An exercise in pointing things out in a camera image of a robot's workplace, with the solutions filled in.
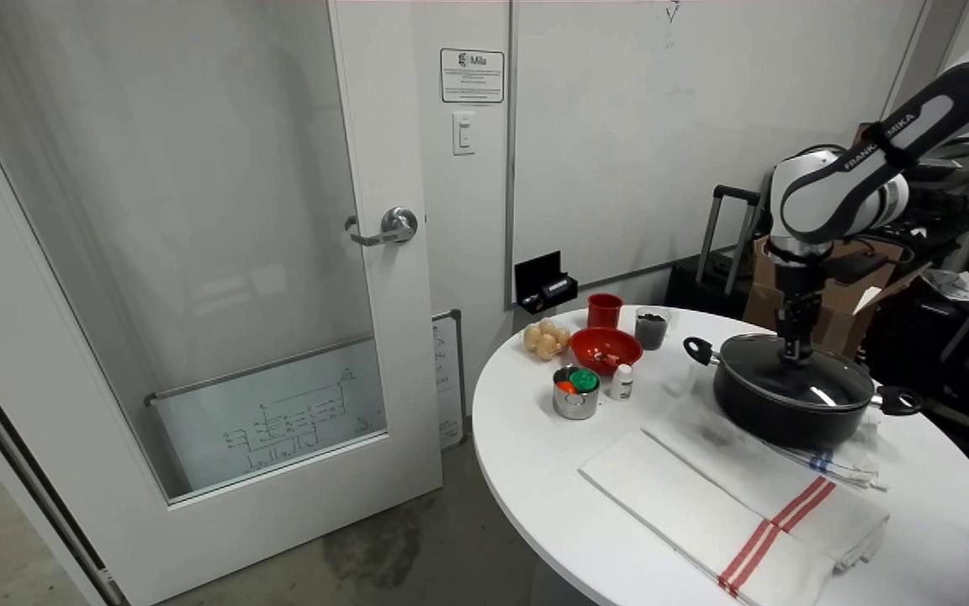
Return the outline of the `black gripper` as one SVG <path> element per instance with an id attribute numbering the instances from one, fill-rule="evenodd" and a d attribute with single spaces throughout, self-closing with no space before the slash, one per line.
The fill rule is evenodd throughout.
<path id="1" fill-rule="evenodd" d="M 788 361 L 804 361 L 811 353 L 811 331 L 821 310 L 824 262 L 780 262 L 776 265 L 780 315 L 776 337 L 783 339 Z"/>

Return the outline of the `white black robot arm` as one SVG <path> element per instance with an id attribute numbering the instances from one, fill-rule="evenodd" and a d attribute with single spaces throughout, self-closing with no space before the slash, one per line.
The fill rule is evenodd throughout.
<path id="1" fill-rule="evenodd" d="M 866 126 L 850 147 L 814 145 L 772 173 L 767 251 L 783 288 L 776 337 L 788 361 L 811 353 L 830 246 L 895 219 L 908 201 L 904 173 L 966 129 L 969 60 L 947 69 L 887 117 Z"/>

